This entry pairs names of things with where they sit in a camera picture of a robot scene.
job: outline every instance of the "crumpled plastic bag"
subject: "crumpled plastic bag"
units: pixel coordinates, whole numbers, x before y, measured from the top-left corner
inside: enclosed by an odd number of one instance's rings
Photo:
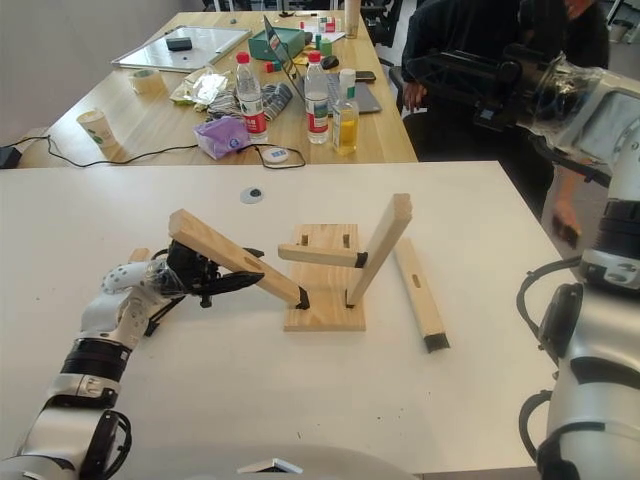
[[[229,83],[231,72],[217,73],[213,67],[206,66],[190,73],[169,96],[179,105],[196,104],[196,110],[207,108],[224,91]]]
[[[198,146],[214,160],[251,144],[244,122],[234,117],[222,117],[193,128]]]

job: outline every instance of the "white wall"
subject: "white wall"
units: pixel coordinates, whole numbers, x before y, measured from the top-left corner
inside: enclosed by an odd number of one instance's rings
[[[49,126],[144,42],[200,0],[0,0],[0,145]]]

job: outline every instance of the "whiteboard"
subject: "whiteboard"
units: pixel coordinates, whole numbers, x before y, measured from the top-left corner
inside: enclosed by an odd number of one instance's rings
[[[233,47],[249,38],[251,29],[177,27],[166,35],[111,61],[116,67],[157,68],[171,72],[193,72],[214,64]],[[167,38],[189,37],[193,48],[172,52]]]

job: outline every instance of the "bottle cap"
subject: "bottle cap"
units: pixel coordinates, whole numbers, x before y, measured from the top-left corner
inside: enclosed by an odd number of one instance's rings
[[[311,63],[319,63],[321,58],[322,57],[321,57],[319,51],[313,50],[313,51],[309,52],[309,61]]]
[[[340,86],[342,88],[353,87],[356,84],[356,71],[352,68],[340,70]]]
[[[249,54],[247,52],[238,52],[236,60],[238,63],[249,63]]]

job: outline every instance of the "laptop screen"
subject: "laptop screen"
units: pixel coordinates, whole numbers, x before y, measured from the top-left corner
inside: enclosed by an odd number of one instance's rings
[[[298,94],[304,98],[304,77],[296,68],[296,64],[293,63],[293,59],[289,55],[289,51],[280,41],[280,37],[278,37],[276,30],[273,28],[271,22],[269,22],[266,16],[264,17],[264,31],[267,35],[267,42],[269,43],[273,54],[280,62],[280,65],[282,65],[282,70],[287,74],[287,77],[289,77],[289,80],[293,84],[293,87],[298,91]]]

